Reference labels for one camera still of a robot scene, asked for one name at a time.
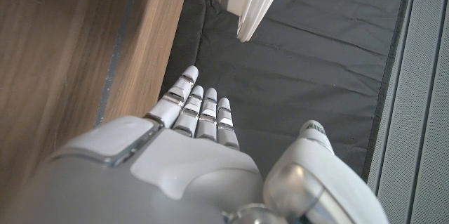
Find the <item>gray mat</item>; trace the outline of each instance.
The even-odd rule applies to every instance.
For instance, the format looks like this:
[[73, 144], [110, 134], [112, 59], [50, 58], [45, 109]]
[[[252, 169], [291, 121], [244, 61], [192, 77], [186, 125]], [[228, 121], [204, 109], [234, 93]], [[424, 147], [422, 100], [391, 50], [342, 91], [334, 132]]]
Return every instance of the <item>gray mat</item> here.
[[361, 174], [401, 0], [274, 0], [245, 44], [238, 18], [185, 0], [161, 92], [195, 64], [228, 97], [241, 150], [265, 176], [309, 119]]

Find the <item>wooden floor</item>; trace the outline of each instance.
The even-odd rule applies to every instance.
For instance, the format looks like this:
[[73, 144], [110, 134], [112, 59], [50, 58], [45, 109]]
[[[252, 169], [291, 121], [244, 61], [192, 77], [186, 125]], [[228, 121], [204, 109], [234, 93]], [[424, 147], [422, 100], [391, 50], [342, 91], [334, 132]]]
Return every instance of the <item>wooden floor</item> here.
[[126, 21], [130, 0], [0, 0], [0, 210], [102, 99], [103, 121], [156, 102], [182, 2], [134, 0]]

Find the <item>robot finger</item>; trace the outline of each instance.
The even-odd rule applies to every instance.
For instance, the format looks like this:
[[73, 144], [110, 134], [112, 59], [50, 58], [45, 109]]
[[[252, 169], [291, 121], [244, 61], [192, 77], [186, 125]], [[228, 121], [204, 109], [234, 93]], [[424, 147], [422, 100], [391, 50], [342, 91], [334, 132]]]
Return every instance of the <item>robot finger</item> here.
[[217, 91], [214, 88], [208, 89], [204, 96], [196, 137], [217, 141]]
[[177, 118], [173, 129], [186, 136], [195, 135], [196, 125], [198, 124], [199, 109], [203, 100], [203, 87], [195, 86], [190, 94], [180, 116]]
[[189, 97], [197, 78], [198, 69], [195, 66], [189, 66], [173, 87], [153, 106], [145, 117], [154, 119], [161, 126], [170, 128], [180, 115], [182, 106], [185, 104], [187, 97]]
[[232, 124], [231, 105], [227, 98], [222, 98], [218, 103], [217, 125], [218, 143], [240, 150]]

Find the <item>robotic arm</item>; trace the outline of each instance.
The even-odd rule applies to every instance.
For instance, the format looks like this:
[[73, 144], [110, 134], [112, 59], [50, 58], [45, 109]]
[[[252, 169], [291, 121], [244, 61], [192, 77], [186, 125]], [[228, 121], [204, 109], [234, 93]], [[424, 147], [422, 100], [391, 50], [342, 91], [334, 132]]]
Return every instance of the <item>robotic arm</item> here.
[[388, 223], [316, 121], [262, 177], [239, 151], [228, 99], [188, 67], [145, 118], [122, 117], [56, 151], [5, 223]]

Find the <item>black mat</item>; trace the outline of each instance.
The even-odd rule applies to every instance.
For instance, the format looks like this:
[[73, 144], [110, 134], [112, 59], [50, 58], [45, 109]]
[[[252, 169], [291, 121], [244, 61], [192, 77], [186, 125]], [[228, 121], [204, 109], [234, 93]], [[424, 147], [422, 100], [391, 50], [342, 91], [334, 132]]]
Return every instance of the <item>black mat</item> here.
[[361, 174], [401, 0], [274, 0], [248, 43], [238, 17], [185, 0], [161, 92], [195, 64], [228, 97], [241, 150], [267, 175], [309, 119]]

